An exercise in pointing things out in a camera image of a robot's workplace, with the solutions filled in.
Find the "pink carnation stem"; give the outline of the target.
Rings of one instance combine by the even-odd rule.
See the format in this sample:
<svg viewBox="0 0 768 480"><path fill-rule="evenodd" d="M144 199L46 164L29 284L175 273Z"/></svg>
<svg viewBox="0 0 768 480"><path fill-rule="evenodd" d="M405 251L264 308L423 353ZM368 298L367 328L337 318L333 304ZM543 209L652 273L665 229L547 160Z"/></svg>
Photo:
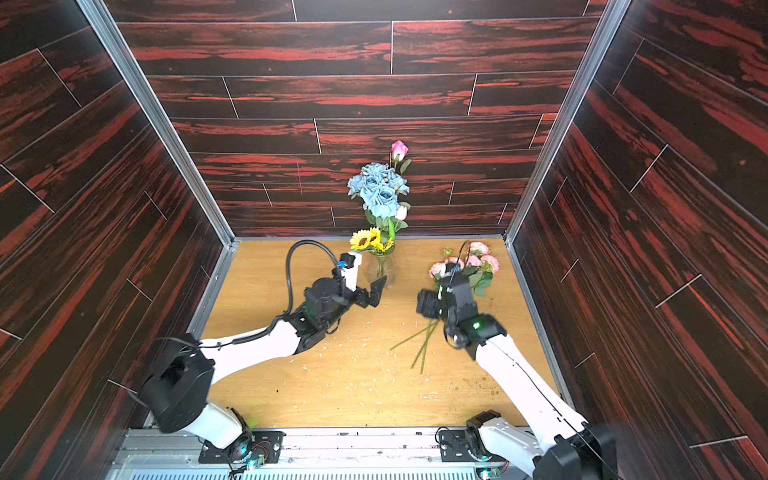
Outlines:
<svg viewBox="0 0 768 480"><path fill-rule="evenodd" d="M480 291L480 295L476 296L476 299L478 297L484 296L485 291L493 281L494 275L500 269L499 260L491 254L490 247L481 241L464 242L464 244L462 244L461 248L459 249L458 254L461 254L461 259L463 260L464 265L466 265L467 267L477 266L477 267L481 267L484 271L491 273L490 279L485 280L481 284L482 290ZM405 344L411 340L418 338L419 336L423 336L425 338L425 328L426 327L424 327L422 330L418 331L417 333L407 337L406 339L402 340L400 343ZM437 331L443 332L442 325L440 323L438 323L437 328L435 329L432 337L436 334Z"/></svg>
<svg viewBox="0 0 768 480"><path fill-rule="evenodd" d="M459 270L463 266L463 260L461 259L461 254L458 254L457 256L449 256L445 260L439 263L435 263L430 268L430 275L433 278L435 282L437 282L439 279L441 279L446 271L455 273L457 270ZM428 344L430 342L430 339L437 328L438 321L430 319L428 321L428 325L425 328L425 338L424 341L416 355L416 358L414 359L411 367L414 368L416 364L419 364L419 374L422 375L425 370L425 364L426 364L426 357L427 357L427 351L428 351Z"/></svg>

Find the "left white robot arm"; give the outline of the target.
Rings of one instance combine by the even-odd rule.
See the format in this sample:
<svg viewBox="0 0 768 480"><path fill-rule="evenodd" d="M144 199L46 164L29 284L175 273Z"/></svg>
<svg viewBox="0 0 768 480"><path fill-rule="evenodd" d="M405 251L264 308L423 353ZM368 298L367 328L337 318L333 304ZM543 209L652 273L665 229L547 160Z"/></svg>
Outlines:
<svg viewBox="0 0 768 480"><path fill-rule="evenodd" d="M185 431L242 460L254 444L251 429L235 409L208 399L210 387L241 370L313 348L336 331L352 306L377 307L386 282L383 276L368 290L351 290L345 280L321 278L305 289L297 310L264 329L200 342L180 338L152 366L138 398L161 432Z"/></svg>

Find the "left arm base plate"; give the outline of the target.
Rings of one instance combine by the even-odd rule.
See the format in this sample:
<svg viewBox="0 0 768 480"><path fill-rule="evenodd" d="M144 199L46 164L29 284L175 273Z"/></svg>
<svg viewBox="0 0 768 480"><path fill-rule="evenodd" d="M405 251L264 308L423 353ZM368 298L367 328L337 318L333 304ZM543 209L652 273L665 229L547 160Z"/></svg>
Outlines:
<svg viewBox="0 0 768 480"><path fill-rule="evenodd" d="M232 445L219 449L205 441L198 462L203 465L246 466L261 468L276 464L282 451L285 433L280 430L252 430L242 434Z"/></svg>

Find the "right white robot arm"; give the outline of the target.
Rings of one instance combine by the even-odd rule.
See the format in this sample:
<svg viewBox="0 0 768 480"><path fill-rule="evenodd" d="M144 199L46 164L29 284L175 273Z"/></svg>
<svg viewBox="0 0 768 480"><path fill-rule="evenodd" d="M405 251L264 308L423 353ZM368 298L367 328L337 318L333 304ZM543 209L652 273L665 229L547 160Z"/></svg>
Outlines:
<svg viewBox="0 0 768 480"><path fill-rule="evenodd" d="M480 460L501 457L532 479L617 479L616 439L589 422L542 379L493 316L478 310L469 280L443 278L423 289L416 312L443 323L444 337L465 350L501 387L524 419L527 431L498 412L467 421L469 451Z"/></svg>

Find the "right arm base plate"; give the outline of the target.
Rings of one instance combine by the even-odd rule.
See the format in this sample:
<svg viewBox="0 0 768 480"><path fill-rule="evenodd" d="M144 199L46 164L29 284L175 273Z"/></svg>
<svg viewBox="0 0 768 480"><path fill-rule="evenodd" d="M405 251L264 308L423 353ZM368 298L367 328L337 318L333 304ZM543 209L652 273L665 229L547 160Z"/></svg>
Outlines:
<svg viewBox="0 0 768 480"><path fill-rule="evenodd" d="M480 451L479 446L466 429L440 426L435 431L435 442L440 449L443 462L488 462L492 459L489 454Z"/></svg>

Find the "pale pink rosebud stem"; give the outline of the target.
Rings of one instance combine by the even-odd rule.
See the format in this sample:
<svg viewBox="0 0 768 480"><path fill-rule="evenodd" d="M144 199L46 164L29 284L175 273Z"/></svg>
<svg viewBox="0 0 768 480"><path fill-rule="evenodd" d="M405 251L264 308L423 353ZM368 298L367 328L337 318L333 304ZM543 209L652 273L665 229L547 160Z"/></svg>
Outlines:
<svg viewBox="0 0 768 480"><path fill-rule="evenodd" d="M505 330L493 316L481 313L476 302L481 284L490 279L491 273L481 267L464 265L464 275L469 284L443 294L446 319L437 321L442 325L446 342L456 350L465 350L475 360L477 349L491 337L504 334Z"/></svg>

